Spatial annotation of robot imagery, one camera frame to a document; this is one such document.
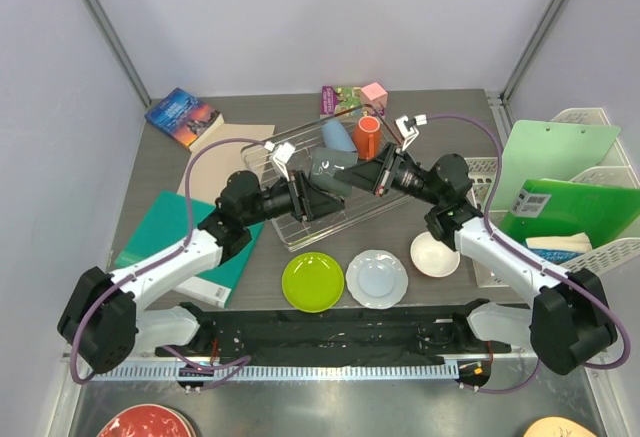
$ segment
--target pink cube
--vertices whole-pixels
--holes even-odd
[[[373,105],[378,111],[387,107],[387,91],[374,82],[360,89],[360,103]]]

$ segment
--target white wall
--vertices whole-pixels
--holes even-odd
[[[153,97],[500,90],[549,0],[101,0]]]
[[[640,170],[640,0],[570,0],[511,106],[516,119],[548,120],[568,107],[604,107]],[[640,435],[640,259],[605,275],[612,308],[632,332],[627,365],[612,373]]]
[[[83,270],[104,265],[142,105],[81,0],[0,0],[0,434],[42,437]]]

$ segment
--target red patterned plate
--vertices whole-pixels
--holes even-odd
[[[136,405],[104,426],[98,437],[195,437],[191,425],[177,412],[160,405]]]

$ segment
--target orange mug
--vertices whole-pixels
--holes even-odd
[[[361,117],[353,130],[353,143],[358,149],[358,157],[371,160],[378,155],[381,137],[380,121],[370,115]]]

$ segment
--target shiny floor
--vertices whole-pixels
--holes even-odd
[[[496,360],[491,387],[518,383],[533,364]],[[179,410],[199,437],[515,437],[550,415],[606,435],[584,371],[560,377],[546,369],[524,390],[501,396],[439,381],[256,382],[189,395],[172,382],[96,382],[82,390],[70,435],[97,435],[140,403]]]

